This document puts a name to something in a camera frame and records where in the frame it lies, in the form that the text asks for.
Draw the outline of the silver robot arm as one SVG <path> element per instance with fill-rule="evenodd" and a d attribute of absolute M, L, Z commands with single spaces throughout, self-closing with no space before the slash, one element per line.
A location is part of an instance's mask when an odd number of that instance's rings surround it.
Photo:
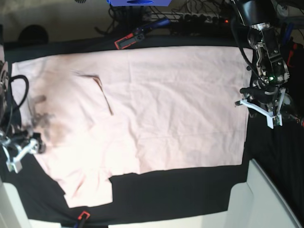
<path fill-rule="evenodd" d="M 234 0 L 232 6 L 237 16 L 231 21 L 231 30 L 244 60 L 254 75 L 252 85 L 240 89 L 240 93 L 250 104 L 257 104 L 264 110 L 278 114 L 282 105 L 280 100 L 284 98 L 283 85 L 288 81 L 290 74 L 281 56 L 273 26 L 276 20 L 273 4 L 269 0 Z M 249 28 L 248 43 L 257 56 L 254 64 L 249 61 L 239 42 L 235 26 L 237 20 Z"/>

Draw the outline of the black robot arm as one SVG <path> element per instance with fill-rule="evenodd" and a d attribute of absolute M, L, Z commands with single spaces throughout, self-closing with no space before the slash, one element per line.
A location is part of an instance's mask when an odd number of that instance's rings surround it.
<path fill-rule="evenodd" d="M 12 94 L 12 83 L 21 79 L 25 84 L 24 95 L 17 104 Z M 13 116 L 19 112 L 21 106 L 26 101 L 29 93 L 29 81 L 24 75 L 11 76 L 9 65 L 4 57 L 4 47 L 0 45 L 0 145 L 3 148 L 12 148 L 21 151 L 30 142 L 34 143 L 34 148 L 30 149 L 33 153 L 44 153 L 46 146 L 41 139 L 40 133 L 32 130 L 22 130 L 21 126 L 13 123 Z"/>

